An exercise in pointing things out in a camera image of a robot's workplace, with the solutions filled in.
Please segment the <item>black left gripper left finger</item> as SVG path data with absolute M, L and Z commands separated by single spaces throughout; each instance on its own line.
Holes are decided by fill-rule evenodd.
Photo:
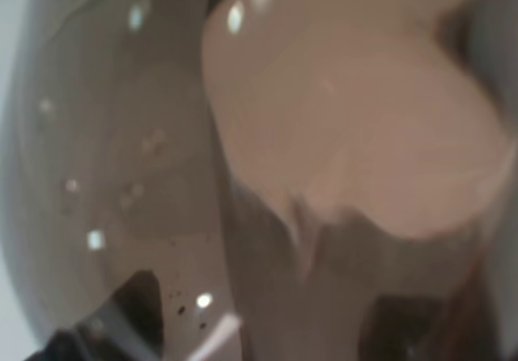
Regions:
M 59 329 L 29 360 L 161 360 L 164 323 L 159 280 L 134 273 L 94 312 Z

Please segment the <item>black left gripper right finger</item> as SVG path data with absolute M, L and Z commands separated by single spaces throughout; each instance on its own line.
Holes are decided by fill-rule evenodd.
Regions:
M 365 313 L 360 360 L 451 360 L 457 306 L 428 296 L 382 295 Z

